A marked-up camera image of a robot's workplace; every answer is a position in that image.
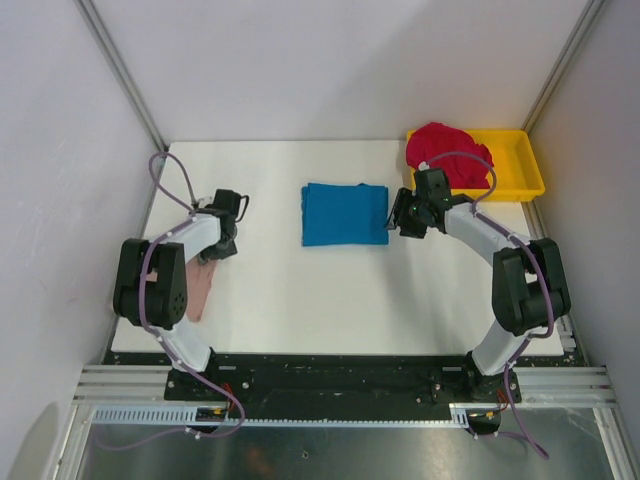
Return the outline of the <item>pink t shirt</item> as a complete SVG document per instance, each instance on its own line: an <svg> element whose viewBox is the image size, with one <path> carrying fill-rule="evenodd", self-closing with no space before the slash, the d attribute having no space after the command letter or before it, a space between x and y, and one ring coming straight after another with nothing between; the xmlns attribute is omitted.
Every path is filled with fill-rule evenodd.
<svg viewBox="0 0 640 480"><path fill-rule="evenodd" d="M187 307L186 315L193 323L201 321L211 291L217 262L202 264L197 257L186 264Z"/></svg>

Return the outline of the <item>blue t shirt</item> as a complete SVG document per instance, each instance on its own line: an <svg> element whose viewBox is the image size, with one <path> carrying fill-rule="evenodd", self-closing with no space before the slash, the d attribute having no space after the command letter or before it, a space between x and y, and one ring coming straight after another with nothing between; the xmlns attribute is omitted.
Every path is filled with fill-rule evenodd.
<svg viewBox="0 0 640 480"><path fill-rule="evenodd" d="M388 245L388 208L385 186L308 183L301 188L302 246Z"/></svg>

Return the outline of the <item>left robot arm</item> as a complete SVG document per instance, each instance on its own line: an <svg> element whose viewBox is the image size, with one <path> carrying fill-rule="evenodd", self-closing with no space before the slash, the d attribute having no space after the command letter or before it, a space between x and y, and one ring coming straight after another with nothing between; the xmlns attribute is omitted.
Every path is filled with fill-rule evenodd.
<svg viewBox="0 0 640 480"><path fill-rule="evenodd" d="M173 366L189 371L186 387L197 398L214 397L220 374L208 367L213 350L195 332L187 315L187 265L200 265L237 254L237 224L250 197L218 189L211 200L198 200L187 219L153 240L124 241L113 294L115 313L150 333Z"/></svg>

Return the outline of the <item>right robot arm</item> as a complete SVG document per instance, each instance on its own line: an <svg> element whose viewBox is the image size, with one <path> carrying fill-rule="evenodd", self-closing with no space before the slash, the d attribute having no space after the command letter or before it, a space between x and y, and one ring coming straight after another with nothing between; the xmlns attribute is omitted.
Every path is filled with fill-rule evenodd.
<svg viewBox="0 0 640 480"><path fill-rule="evenodd" d="M455 194L441 168L417 170L415 186L401 187L386 222L402 237L422 239L431 230L448 235L478 254L492 269L494 321L484 338L448 377L455 391L484 401L509 386L509 370L535 339L552 335L571 299L561 253L549 238L518 234L479 209L476 200Z"/></svg>

